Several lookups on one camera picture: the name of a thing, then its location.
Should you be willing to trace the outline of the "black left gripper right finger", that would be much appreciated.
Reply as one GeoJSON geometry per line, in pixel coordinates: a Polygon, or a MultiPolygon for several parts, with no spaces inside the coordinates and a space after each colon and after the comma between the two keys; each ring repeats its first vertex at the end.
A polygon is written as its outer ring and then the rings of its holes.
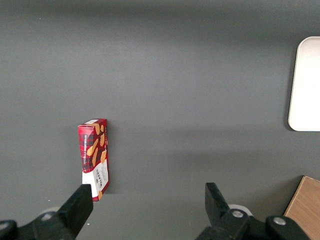
{"type": "Polygon", "coordinates": [[[241,240],[250,218],[240,209],[231,209],[215,183],[205,184],[205,210],[210,222],[198,240],[241,240]]]}

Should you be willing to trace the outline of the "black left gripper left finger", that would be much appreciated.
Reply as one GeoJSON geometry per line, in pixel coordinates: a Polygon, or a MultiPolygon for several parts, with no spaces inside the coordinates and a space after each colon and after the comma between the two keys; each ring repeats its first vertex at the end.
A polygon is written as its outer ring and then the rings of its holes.
{"type": "Polygon", "coordinates": [[[57,211],[18,228],[20,240],[74,240],[93,211],[90,184],[82,184],[57,211]]]}

